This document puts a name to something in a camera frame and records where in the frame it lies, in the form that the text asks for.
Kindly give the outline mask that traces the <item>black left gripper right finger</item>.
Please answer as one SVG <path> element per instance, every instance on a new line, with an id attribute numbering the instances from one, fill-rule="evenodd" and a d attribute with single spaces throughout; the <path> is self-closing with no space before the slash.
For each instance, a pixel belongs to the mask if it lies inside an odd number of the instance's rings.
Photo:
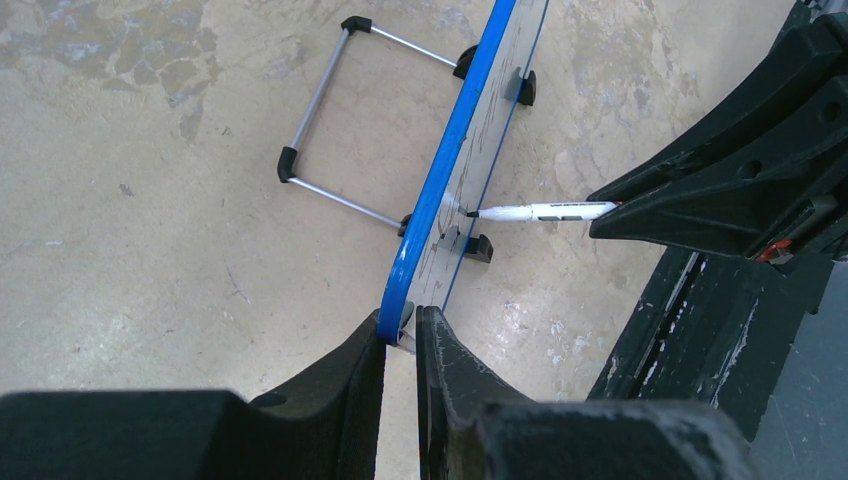
<path id="1" fill-rule="evenodd" d="M 415 314 L 424 479 L 752 479 L 733 421 L 693 401 L 540 402 L 474 355 L 441 309 Z"/>

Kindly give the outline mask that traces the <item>white marker pen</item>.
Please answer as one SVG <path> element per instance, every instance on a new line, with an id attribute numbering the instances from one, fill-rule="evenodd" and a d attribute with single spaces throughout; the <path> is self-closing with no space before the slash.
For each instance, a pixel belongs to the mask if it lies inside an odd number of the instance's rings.
<path id="1" fill-rule="evenodd" d="M 559 222 L 593 221 L 619 206 L 616 202 L 561 202 L 533 203 L 513 206 L 496 206 L 467 212 L 469 218 L 495 222 Z"/>

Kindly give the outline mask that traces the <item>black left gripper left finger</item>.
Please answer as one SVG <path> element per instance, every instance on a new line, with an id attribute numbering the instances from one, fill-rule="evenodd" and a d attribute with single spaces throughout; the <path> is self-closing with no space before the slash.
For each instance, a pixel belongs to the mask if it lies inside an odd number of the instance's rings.
<path id="1" fill-rule="evenodd" d="M 374 317 L 277 387 L 1 399 L 5 479 L 370 479 L 385 343 Z"/>

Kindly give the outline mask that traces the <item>blue framed whiteboard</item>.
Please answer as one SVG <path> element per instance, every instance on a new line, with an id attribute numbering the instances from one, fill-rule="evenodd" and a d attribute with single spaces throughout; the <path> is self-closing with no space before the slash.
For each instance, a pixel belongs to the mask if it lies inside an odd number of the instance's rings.
<path id="1" fill-rule="evenodd" d="M 471 56 L 442 139 L 407 223 L 378 312 L 377 334 L 398 342 L 412 306 L 445 307 L 485 197 L 548 10 L 498 1 Z"/>

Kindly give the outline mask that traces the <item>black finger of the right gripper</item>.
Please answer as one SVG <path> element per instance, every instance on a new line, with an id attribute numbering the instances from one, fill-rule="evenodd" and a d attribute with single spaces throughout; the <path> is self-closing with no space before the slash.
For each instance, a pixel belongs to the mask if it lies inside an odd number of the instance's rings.
<path id="1" fill-rule="evenodd" d="M 846 69 L 845 13 L 794 26 L 700 121 L 587 199 L 631 200 L 724 159 L 788 118 L 831 77 Z"/>
<path id="2" fill-rule="evenodd" d="M 847 79 L 830 79 L 759 138 L 701 171 L 625 201 L 593 239 L 635 240 L 754 259 L 790 237 L 847 178 Z"/>

